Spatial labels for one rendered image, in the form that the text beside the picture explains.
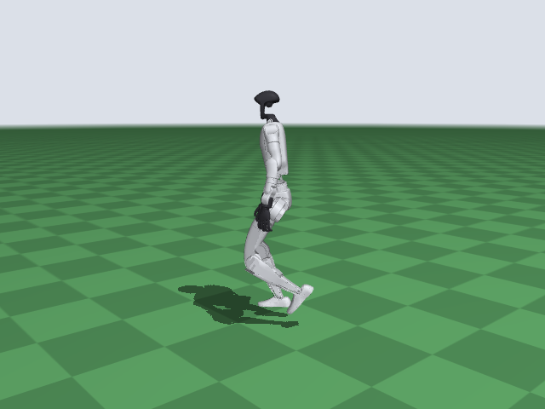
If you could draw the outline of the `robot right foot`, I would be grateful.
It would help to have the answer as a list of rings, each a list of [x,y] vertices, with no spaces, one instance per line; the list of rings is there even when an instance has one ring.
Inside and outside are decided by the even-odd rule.
[[[291,304],[291,300],[289,297],[284,297],[281,299],[275,299],[275,297],[272,297],[270,299],[267,299],[265,301],[258,302],[258,306],[260,307],[284,307],[288,308]]]

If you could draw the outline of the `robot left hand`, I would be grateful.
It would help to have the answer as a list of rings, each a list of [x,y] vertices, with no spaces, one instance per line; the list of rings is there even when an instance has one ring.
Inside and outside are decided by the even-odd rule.
[[[272,231],[270,228],[270,211],[269,208],[272,208],[273,206],[273,198],[271,197],[268,200],[268,205],[261,203],[261,207],[259,209],[259,212],[257,213],[255,219],[258,222],[257,227],[261,229],[263,232],[269,232]]]

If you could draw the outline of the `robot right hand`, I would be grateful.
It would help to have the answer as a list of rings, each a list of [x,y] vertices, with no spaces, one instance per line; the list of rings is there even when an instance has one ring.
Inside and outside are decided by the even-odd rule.
[[[263,196],[263,194],[262,194],[262,196]],[[262,207],[261,207],[261,204],[259,204],[259,206],[256,208],[255,213],[254,213],[254,216],[256,216],[256,213],[259,212],[259,209],[260,209],[260,208],[262,208]]]

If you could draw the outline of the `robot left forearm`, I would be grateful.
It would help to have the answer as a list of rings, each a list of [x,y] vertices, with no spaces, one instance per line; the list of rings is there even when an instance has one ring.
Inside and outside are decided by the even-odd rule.
[[[277,182],[279,179],[277,161],[274,158],[270,158],[267,161],[267,176],[266,184],[263,190],[263,196],[261,202],[264,205],[268,205],[268,200],[276,194]]]

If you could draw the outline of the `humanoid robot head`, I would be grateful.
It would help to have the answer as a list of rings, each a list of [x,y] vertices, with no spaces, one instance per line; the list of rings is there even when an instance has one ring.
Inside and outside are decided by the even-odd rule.
[[[273,103],[279,102],[278,94],[271,91],[263,91],[255,97],[255,101],[260,104],[261,107],[261,119],[271,119],[271,122],[279,122],[274,114],[265,114],[265,107],[271,107]]]

